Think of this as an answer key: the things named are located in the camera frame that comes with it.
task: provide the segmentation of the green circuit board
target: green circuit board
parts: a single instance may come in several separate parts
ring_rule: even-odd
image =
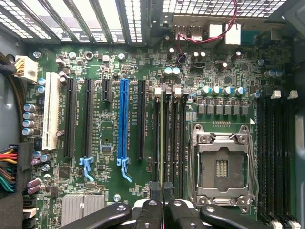
[[[156,178],[156,181],[171,181],[175,187],[175,194],[179,198],[189,198],[189,179],[188,179],[188,142],[192,125],[201,123],[205,131],[208,132],[229,132],[236,133],[241,125],[247,125],[254,141],[254,153],[257,152],[257,113],[256,101],[250,97],[254,92],[260,92],[265,86],[273,87],[275,85],[283,86],[287,90],[293,89],[293,85],[287,83],[285,79],[291,74],[291,69],[287,66],[291,63],[291,47],[289,45],[279,45],[268,48],[257,48],[253,46],[239,47],[242,53],[241,58],[231,60],[234,52],[222,52],[217,49],[201,49],[199,46],[183,46],[183,51],[187,53],[187,62],[184,65],[177,65],[177,53],[169,59],[168,50],[171,46],[163,43],[154,48],[128,48],[123,46],[37,46],[30,47],[29,56],[39,63],[39,78],[46,78],[46,72],[59,72],[55,59],[60,57],[69,68],[70,75],[77,82],[77,103],[76,103],[76,121],[75,121],[75,147],[74,157],[64,157],[64,138],[58,138],[57,149],[50,151],[52,159],[48,162],[50,169],[46,172],[41,170],[41,165],[36,166],[33,172],[33,178],[39,177],[42,180],[42,190],[35,194],[38,199],[39,211],[36,215],[36,228],[39,229],[57,229],[62,224],[62,198],[65,195],[103,195],[104,206],[114,203],[114,196],[119,194],[120,202],[134,205],[135,201],[143,198],[150,198],[150,182]],[[42,53],[40,59],[33,57],[33,52]],[[91,51],[93,59],[88,61],[84,59],[84,54]],[[192,67],[191,55],[194,51],[205,52],[204,67]],[[76,58],[68,58],[70,52],[76,53]],[[118,60],[118,55],[124,53],[123,61]],[[108,56],[108,61],[103,61],[103,57]],[[263,66],[258,65],[258,60],[264,59]],[[217,61],[227,62],[228,69],[219,71],[220,65]],[[178,76],[164,76],[163,72],[166,67],[179,67]],[[280,80],[266,79],[263,72],[268,69],[281,69],[285,78]],[[117,166],[118,151],[118,131],[119,131],[119,106],[120,106],[120,79],[129,80],[129,98],[128,98],[128,137],[127,137],[127,156],[129,157],[128,175],[132,182],[123,178],[121,167]],[[80,158],[83,157],[83,132],[84,119],[84,99],[85,99],[85,79],[94,80],[94,107],[93,107],[93,127],[92,127],[92,156],[94,162],[91,164],[89,173],[94,181],[89,182],[84,177],[83,166],[79,165]],[[102,100],[103,80],[109,79],[112,83],[112,99],[110,102]],[[137,158],[139,136],[138,136],[138,80],[145,80],[145,147],[144,158]],[[184,139],[184,157],[183,165],[179,165],[177,173],[174,173],[171,180],[166,174],[162,164],[164,150],[160,151],[157,164],[160,165],[158,170],[153,169],[152,160],[156,153],[155,146],[155,88],[166,88],[173,85],[178,88],[189,90],[189,95],[185,102],[185,123],[181,125],[178,132],[185,132]],[[202,88],[208,85],[212,89],[220,86],[222,89],[232,86],[233,90],[243,87],[245,92],[241,96],[232,93],[225,96],[202,94]],[[58,123],[58,130],[65,128],[66,113],[66,89],[61,86]],[[29,85],[27,103],[38,104],[41,94],[37,92],[37,85]],[[204,114],[199,112],[199,105],[212,105],[213,112]],[[239,109],[238,115],[217,114],[217,105],[231,105],[240,108],[246,107],[245,110]],[[160,109],[161,118],[160,126],[166,125],[166,118]],[[169,131],[173,129],[173,109],[169,108]],[[34,141],[35,138],[41,137],[43,127],[43,109],[38,107],[35,117],[35,134],[28,138]],[[54,197],[51,193],[53,186],[59,187],[58,196]],[[257,202],[253,203],[251,210],[247,214],[256,219]]]

